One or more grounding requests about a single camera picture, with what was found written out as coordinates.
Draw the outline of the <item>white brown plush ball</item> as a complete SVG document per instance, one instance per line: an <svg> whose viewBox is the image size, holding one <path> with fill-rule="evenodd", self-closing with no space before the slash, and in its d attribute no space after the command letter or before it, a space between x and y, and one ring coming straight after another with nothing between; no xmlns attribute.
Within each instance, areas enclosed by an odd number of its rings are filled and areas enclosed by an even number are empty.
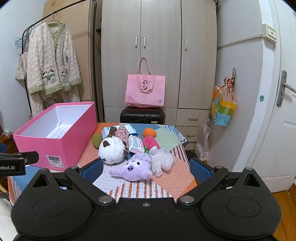
<svg viewBox="0 0 296 241"><path fill-rule="evenodd" d="M107 137L100 143L98 156L108 165L118 164L125 158L125 145L118 137Z"/></svg>

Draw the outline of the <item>green soft ball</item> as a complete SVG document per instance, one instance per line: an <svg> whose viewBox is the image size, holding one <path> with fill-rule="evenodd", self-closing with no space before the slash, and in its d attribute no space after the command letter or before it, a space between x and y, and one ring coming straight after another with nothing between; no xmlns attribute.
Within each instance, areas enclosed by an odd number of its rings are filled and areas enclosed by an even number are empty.
<svg viewBox="0 0 296 241"><path fill-rule="evenodd" d="M93 147L95 147L96 149L99 149L99 146L100 146L102 140L103 140L102 135L99 133L95 133L91 138L91 142L92 142Z"/></svg>

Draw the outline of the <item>large wet wipes pack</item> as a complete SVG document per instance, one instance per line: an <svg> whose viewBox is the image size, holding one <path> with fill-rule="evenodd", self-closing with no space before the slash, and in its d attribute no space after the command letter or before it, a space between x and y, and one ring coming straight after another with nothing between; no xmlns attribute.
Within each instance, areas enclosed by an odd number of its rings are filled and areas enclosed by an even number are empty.
<svg viewBox="0 0 296 241"><path fill-rule="evenodd" d="M135 128L132 125L130 125L130 124L124 124L124 127L128 130L128 133L130 135L133 135L133 136L137 136L138 135L138 133L136 132ZM102 137L103 138L106 138L107 137L107 135L110 132L110 129L111 129L111 126L107 126L107 127L104 127L102 129Z"/></svg>

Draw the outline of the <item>white fluffy plush toy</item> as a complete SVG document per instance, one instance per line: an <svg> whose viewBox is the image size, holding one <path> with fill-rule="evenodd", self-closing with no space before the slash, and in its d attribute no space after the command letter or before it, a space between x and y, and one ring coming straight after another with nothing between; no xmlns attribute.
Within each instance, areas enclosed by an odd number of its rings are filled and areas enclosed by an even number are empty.
<svg viewBox="0 0 296 241"><path fill-rule="evenodd" d="M170 171L175 163L175 158L165 148L158 149L157 146L153 146L149 150L149 155L152 160L151 171L156 177L160 177L163 171Z"/></svg>

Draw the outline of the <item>purple plush toy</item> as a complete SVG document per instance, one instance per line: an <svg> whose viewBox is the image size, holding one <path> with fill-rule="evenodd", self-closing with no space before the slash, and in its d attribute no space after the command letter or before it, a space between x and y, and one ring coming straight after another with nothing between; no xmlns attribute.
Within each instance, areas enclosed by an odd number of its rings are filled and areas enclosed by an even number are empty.
<svg viewBox="0 0 296 241"><path fill-rule="evenodd" d="M150 180L152 178L151 161L149 154L134 154L123 166L110 170L109 174L130 182Z"/></svg>

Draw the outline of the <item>pink floral fabric scrunchie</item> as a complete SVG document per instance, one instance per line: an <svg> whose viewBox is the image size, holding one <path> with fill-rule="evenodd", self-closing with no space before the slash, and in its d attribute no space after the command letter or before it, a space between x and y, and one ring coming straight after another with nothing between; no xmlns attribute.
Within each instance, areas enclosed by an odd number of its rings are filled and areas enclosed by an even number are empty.
<svg viewBox="0 0 296 241"><path fill-rule="evenodd" d="M118 137L124 144L125 148L129 149L128 138L130 136L128 130L124 125L120 125L115 131L115 136Z"/></svg>

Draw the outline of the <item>small tissue pack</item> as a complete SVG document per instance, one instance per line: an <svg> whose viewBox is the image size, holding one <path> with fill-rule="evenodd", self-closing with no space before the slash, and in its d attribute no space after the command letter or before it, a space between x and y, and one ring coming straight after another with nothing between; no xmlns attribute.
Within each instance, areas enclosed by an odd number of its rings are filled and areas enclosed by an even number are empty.
<svg viewBox="0 0 296 241"><path fill-rule="evenodd" d="M134 154L145 152L142 140L133 135L128 137L128 147L128 150Z"/></svg>

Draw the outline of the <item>pink strawberry plush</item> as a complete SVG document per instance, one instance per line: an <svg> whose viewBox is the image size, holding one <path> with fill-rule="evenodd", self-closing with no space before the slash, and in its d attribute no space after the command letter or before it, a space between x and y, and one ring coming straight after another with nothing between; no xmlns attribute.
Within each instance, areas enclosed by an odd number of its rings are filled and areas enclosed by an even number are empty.
<svg viewBox="0 0 296 241"><path fill-rule="evenodd" d="M145 153L148 153L152 147L157 147L160 149L158 142L155 140L154 137L147 136L143 138L142 144L144 146Z"/></svg>

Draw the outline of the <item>orange soft egg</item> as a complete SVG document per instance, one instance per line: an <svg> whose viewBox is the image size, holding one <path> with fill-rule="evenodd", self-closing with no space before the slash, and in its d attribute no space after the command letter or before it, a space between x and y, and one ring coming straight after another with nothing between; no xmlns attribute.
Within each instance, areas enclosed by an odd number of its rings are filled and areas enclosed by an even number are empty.
<svg viewBox="0 0 296 241"><path fill-rule="evenodd" d="M155 138L157 136L157 133L154 129L152 128L145 128L142 132L143 137L152 137Z"/></svg>

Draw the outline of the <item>white door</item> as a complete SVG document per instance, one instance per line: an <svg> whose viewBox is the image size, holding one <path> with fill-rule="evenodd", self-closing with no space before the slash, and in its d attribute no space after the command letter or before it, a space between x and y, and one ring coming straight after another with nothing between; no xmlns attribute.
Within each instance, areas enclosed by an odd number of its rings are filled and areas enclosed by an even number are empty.
<svg viewBox="0 0 296 241"><path fill-rule="evenodd" d="M263 66L250 129L233 169L254 168L271 192L295 181L295 93L285 89L276 105L282 70L295 88L295 10L286 1L270 1L277 42L263 41Z"/></svg>

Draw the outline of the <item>pink tote bag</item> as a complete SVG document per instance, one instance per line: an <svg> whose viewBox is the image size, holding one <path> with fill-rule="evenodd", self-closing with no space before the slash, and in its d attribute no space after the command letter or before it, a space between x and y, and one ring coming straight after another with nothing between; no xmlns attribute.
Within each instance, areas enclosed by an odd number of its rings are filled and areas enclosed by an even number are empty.
<svg viewBox="0 0 296 241"><path fill-rule="evenodd" d="M141 74L141 62L147 64L148 74ZM127 77L125 104L137 108L163 107L165 104L166 77L150 72L147 59L141 57L136 74Z"/></svg>

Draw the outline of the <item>cream knit cardigan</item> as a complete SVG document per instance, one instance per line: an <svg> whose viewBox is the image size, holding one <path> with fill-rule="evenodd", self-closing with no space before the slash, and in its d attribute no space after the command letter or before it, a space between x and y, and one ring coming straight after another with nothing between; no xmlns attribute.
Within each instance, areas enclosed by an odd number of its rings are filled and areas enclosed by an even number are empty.
<svg viewBox="0 0 296 241"><path fill-rule="evenodd" d="M69 91L82 82L69 28L50 21L36 27L29 37L27 85L29 94L49 95Z"/></svg>

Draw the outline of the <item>blue clothes hangers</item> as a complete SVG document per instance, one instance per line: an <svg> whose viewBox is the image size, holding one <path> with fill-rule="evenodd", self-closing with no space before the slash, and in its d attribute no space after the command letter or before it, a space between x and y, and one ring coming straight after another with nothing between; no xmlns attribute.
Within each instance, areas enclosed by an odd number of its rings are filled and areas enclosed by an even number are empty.
<svg viewBox="0 0 296 241"><path fill-rule="evenodd" d="M29 48L29 36L30 36L30 28L27 28L22 37L15 39L15 47L16 49L27 50Z"/></svg>

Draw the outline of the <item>beige wooden wardrobe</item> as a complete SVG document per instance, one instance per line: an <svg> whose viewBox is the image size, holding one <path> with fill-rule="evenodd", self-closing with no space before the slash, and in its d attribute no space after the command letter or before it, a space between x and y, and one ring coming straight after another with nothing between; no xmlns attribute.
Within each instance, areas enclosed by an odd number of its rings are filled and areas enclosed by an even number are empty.
<svg viewBox="0 0 296 241"><path fill-rule="evenodd" d="M214 1L103 1L105 121L120 120L128 75L163 75L165 123L186 137L186 149L194 149L210 112L216 54Z"/></svg>

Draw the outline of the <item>white wall switch box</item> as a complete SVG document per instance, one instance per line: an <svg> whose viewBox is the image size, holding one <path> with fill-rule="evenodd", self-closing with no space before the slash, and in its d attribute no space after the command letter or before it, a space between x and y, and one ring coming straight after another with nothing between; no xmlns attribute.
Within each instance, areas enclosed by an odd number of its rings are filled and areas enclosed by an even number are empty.
<svg viewBox="0 0 296 241"><path fill-rule="evenodd" d="M262 24L262 37L273 43L277 42L276 30L268 24Z"/></svg>

